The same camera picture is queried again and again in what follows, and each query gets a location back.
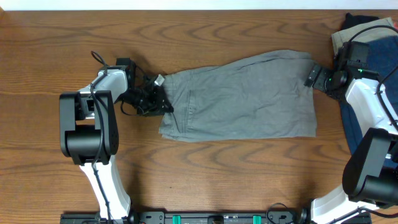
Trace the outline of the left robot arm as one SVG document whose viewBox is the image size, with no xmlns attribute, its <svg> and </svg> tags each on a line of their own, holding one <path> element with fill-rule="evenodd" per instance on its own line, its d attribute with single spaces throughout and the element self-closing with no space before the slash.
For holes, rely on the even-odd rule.
<svg viewBox="0 0 398 224">
<path fill-rule="evenodd" d="M 136 72 L 141 68 L 130 58 L 117 58 L 108 65 L 92 52 L 101 64 L 96 78 L 86 87 L 60 95 L 60 147 L 87 176 L 99 203 L 96 215 L 65 215 L 62 223 L 139 223 L 132 209 L 116 165 L 119 133 L 114 106 L 129 104 L 138 116 L 173 113 L 162 75 L 142 76 L 136 86 Z"/>
</svg>

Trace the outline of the grey shorts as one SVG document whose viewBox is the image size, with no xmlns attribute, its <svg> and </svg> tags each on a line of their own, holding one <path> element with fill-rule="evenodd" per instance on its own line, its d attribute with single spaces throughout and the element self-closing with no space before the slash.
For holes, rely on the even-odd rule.
<svg viewBox="0 0 398 224">
<path fill-rule="evenodd" d="M 174 112 L 159 133 L 185 142 L 310 137 L 317 134 L 310 53 L 276 50 L 222 66 L 167 75 Z"/>
</svg>

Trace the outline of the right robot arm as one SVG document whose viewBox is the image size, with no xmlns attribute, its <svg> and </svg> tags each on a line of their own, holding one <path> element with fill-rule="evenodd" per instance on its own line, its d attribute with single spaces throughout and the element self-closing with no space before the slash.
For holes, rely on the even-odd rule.
<svg viewBox="0 0 398 224">
<path fill-rule="evenodd" d="M 329 73 L 315 70 L 307 83 L 343 100 L 354 111 L 361 140 L 343 171 L 342 183 L 302 210 L 298 223 L 370 223 L 368 214 L 397 205 L 397 172 L 386 159 L 397 160 L 397 115 L 384 93 L 379 74 L 366 65 L 345 65 Z"/>
</svg>

